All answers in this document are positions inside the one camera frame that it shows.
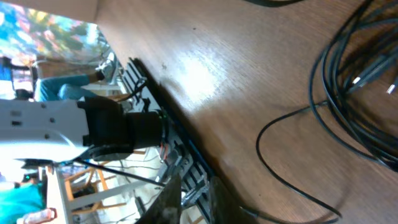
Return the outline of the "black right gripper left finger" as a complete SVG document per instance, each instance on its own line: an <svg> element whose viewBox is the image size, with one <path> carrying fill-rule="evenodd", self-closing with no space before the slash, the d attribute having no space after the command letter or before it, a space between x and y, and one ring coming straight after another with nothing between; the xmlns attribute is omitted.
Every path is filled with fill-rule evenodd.
<svg viewBox="0 0 398 224"><path fill-rule="evenodd" d="M181 177L175 175L136 224L179 224L182 214L181 200Z"/></svg>

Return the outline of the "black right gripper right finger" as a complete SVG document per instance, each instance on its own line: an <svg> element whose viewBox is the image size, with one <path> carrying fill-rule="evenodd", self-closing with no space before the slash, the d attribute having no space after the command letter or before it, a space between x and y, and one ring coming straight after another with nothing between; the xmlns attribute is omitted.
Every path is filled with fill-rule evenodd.
<svg viewBox="0 0 398 224"><path fill-rule="evenodd" d="M210 179L210 223L256 224L257 221L244 212L224 183L218 177Z"/></svg>

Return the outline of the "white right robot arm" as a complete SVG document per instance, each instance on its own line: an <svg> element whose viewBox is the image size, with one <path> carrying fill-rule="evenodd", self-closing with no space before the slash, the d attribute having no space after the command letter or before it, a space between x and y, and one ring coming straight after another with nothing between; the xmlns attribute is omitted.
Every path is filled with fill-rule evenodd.
<svg viewBox="0 0 398 224"><path fill-rule="evenodd" d="M135 149L193 146L179 133L163 110L124 113L104 97L29 102L1 100L1 159L45 162L121 160ZM182 178L171 174L161 195L136 223L180 223L184 206ZM210 223L257 223L230 194L218 177L209 181Z"/></svg>

